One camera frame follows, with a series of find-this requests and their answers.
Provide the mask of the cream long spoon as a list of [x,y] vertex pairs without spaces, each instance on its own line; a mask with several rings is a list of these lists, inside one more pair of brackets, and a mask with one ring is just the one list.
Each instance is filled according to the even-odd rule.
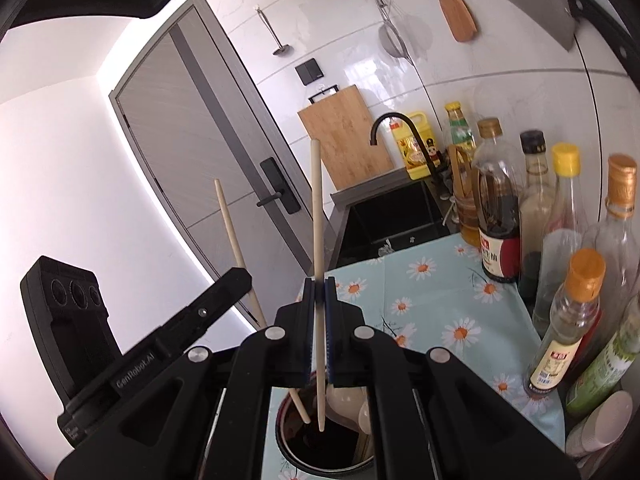
[[333,414],[342,419],[353,422],[360,430],[357,422],[360,406],[368,400],[366,389],[362,387],[336,388],[334,385],[326,387],[326,403]]

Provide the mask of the wooden chopstick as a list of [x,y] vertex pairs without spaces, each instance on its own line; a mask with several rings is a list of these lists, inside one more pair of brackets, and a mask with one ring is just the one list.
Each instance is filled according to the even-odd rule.
[[[218,204],[220,206],[220,212],[222,215],[222,220],[224,220],[224,228],[226,229],[229,243],[231,245],[232,254],[235,258],[235,263],[239,268],[246,268],[245,260],[242,254],[242,250],[238,241],[238,237],[236,236],[234,225],[231,219],[231,214],[229,211],[229,207],[224,197],[224,189],[222,188],[222,184],[219,179],[214,180],[214,187],[216,191],[216,196],[218,200]],[[252,309],[252,313],[257,320],[258,326],[260,328],[265,328],[267,326],[267,321],[264,315],[264,311],[262,310],[262,306],[257,298],[256,292],[254,289],[251,289],[248,293],[248,300],[250,300],[250,308]],[[300,400],[299,394],[296,389],[289,388],[288,395],[293,401],[296,410],[298,411],[299,416],[302,418],[304,424],[310,423],[310,417],[304,407],[302,400]]]
[[326,429],[326,322],[322,302],[324,281],[321,146],[310,142],[312,225],[314,226],[314,350],[316,350],[318,429]]

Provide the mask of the white plastic spoon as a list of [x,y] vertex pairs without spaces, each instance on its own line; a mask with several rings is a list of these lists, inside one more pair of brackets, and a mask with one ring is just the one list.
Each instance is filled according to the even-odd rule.
[[358,412],[357,422],[360,430],[370,436],[372,434],[371,417],[369,412],[369,402],[364,401]]

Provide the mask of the black utensil holder cup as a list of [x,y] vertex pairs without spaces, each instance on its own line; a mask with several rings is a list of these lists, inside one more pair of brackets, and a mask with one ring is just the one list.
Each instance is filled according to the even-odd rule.
[[274,438],[283,459],[296,474],[330,479],[365,479],[373,477],[372,439],[360,430],[334,422],[326,416],[326,426],[317,425],[316,374],[298,392],[310,418],[306,424],[285,391],[274,422]]

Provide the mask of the black sink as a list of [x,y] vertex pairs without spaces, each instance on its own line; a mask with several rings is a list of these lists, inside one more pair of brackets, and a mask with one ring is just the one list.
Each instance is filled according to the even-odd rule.
[[396,169],[331,195],[336,234],[330,270],[385,256],[459,232],[451,203],[433,178],[409,178]]

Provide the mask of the yellow oil jug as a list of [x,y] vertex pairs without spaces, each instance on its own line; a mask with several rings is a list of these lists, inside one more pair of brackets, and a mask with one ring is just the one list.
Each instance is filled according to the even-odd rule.
[[[408,117],[418,130],[426,152],[430,155],[432,165],[438,168],[440,160],[437,155],[436,139],[426,115],[423,112],[413,112]],[[395,118],[390,121],[390,128],[410,179],[420,180],[428,177],[431,174],[430,168],[428,168],[424,154],[409,126],[403,120]]]

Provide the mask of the black faucet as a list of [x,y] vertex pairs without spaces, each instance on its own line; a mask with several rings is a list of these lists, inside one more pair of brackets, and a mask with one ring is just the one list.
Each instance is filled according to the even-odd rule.
[[413,112],[405,115],[387,112],[375,119],[370,131],[370,144],[378,144],[378,128],[388,119],[390,132],[411,180],[432,177],[436,192],[441,200],[449,200],[451,192],[442,176],[447,169],[447,161],[439,151],[436,139],[426,115]]

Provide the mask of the wooden cutting board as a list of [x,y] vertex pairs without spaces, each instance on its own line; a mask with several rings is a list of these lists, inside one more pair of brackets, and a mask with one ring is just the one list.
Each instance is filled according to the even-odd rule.
[[339,191],[394,169],[384,143],[371,145],[373,119],[352,84],[298,112],[308,136],[321,145],[321,160]]

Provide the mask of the honey jar with dipper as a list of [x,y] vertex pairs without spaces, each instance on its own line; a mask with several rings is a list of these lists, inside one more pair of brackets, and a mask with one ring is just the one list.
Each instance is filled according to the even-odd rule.
[[471,159],[468,153],[456,144],[448,146],[448,155],[461,236],[468,244],[480,248],[480,229],[472,190]]

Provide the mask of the grey door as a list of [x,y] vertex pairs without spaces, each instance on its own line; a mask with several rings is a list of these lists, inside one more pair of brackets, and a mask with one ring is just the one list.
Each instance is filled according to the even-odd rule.
[[[234,261],[219,179],[255,281],[312,270],[309,182],[206,0],[186,0],[149,36],[110,101],[138,165],[204,273]],[[302,209],[288,214],[260,163],[273,157]]]

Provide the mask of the large dark soy bottle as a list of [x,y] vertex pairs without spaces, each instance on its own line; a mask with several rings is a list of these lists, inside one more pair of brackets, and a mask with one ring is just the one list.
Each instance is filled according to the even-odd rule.
[[481,119],[477,127],[480,145],[472,160],[472,192],[482,266],[492,280],[514,283],[521,267],[523,156],[503,136],[498,118]]

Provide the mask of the green beer bottle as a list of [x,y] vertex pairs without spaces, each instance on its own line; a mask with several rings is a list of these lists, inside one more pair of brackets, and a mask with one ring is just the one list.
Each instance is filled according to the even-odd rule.
[[476,143],[472,129],[462,113],[461,104],[459,102],[447,103],[445,110],[448,115],[452,144],[462,148],[469,159],[472,159],[476,150]]

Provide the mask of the black cap bottle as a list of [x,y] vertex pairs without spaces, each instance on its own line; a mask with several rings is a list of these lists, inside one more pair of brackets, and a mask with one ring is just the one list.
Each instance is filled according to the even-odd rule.
[[536,301],[544,228],[554,202],[549,182],[546,140],[540,130],[520,134],[525,156],[526,182],[520,196],[521,271],[518,293],[527,310]]

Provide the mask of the soy sauce bottle orange cap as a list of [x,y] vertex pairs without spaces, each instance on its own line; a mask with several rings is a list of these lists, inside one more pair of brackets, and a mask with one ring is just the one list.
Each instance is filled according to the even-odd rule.
[[548,396],[562,382],[600,312],[605,260],[592,248],[570,257],[564,283],[550,307],[549,326],[524,378],[525,393],[534,400]]

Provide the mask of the yellow cap clear bottle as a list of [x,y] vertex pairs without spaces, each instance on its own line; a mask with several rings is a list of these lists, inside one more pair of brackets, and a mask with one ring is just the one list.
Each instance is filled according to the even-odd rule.
[[561,142],[552,146],[556,175],[555,196],[544,227],[538,288],[532,321],[539,336],[550,322],[553,297],[566,278],[570,257],[582,246],[588,228],[580,187],[580,155],[575,144]]

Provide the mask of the metal ladle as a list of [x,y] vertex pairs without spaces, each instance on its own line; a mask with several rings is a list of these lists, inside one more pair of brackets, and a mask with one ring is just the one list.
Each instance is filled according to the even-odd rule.
[[265,25],[265,28],[268,30],[269,35],[272,37],[273,41],[276,43],[277,47],[274,49],[272,54],[274,56],[285,56],[288,55],[292,51],[292,47],[289,44],[284,44],[276,31],[273,29],[268,16],[265,14],[264,10],[260,6],[255,6],[255,12],[259,16],[262,24]]

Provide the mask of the mesh strainer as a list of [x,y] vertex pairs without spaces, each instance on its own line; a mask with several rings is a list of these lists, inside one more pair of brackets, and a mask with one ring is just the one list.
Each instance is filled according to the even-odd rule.
[[426,61],[433,34],[424,18],[401,0],[372,1],[382,20],[378,38],[383,49],[393,58],[403,58],[413,66]]

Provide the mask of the white spice jar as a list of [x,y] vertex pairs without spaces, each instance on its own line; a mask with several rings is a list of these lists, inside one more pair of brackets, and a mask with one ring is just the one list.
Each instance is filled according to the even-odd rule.
[[565,453],[582,458],[614,443],[625,431],[634,411],[631,395],[616,391],[573,428],[566,439]]

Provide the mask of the green label bottle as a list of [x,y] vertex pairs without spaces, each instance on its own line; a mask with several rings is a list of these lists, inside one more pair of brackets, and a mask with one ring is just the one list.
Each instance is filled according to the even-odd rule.
[[592,412],[626,374],[638,354],[639,294],[635,294],[615,334],[568,390],[565,411],[574,418]]

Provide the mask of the tall clear bottle gold cap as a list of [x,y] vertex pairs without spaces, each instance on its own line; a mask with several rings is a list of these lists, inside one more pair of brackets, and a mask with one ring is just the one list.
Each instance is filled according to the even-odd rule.
[[596,250],[606,264],[600,316],[584,344],[586,362],[594,359],[615,333],[638,276],[639,244],[632,232],[637,177],[638,165],[631,156],[615,153],[608,158],[606,216],[590,226],[582,238],[582,246]]

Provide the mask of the wooden spatula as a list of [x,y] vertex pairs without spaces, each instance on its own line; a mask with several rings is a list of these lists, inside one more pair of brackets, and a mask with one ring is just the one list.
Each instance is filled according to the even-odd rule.
[[477,32],[474,18],[464,0],[438,0],[451,35],[457,42],[472,41]]

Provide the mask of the cleaver knife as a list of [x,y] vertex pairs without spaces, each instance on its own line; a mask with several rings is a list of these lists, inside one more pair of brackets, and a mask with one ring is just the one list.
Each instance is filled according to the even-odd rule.
[[623,66],[639,83],[639,44],[596,0],[509,0],[527,14],[565,50],[574,44],[576,26],[590,23]]

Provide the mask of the black wall switch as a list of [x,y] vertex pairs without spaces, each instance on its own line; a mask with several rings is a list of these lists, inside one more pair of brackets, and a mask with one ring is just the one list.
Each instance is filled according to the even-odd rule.
[[309,86],[324,76],[322,69],[314,58],[297,65],[295,71],[304,86]]

